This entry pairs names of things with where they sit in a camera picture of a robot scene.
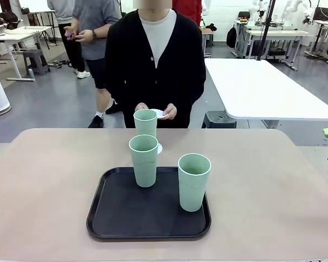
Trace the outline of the cardigan person left hand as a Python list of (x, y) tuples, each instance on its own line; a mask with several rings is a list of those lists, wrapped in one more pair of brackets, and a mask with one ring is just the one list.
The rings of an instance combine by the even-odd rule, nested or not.
[(177, 108), (172, 104), (168, 104), (163, 112), (162, 120), (173, 120), (177, 114)]

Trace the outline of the grey shirt man left hand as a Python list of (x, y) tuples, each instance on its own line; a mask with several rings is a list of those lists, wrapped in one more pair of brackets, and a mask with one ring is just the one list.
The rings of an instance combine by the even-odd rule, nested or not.
[(78, 35), (75, 36), (75, 41), (83, 43), (83, 42), (91, 42), (93, 41), (93, 30), (86, 29), (81, 31)]

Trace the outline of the grey shirt man right hand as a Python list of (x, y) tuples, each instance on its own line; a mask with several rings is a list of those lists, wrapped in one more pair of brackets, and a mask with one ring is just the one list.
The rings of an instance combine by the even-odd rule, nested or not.
[(75, 36), (78, 35), (77, 30), (72, 26), (66, 26), (63, 29), (65, 31), (65, 37), (67, 40), (73, 40), (75, 39)]

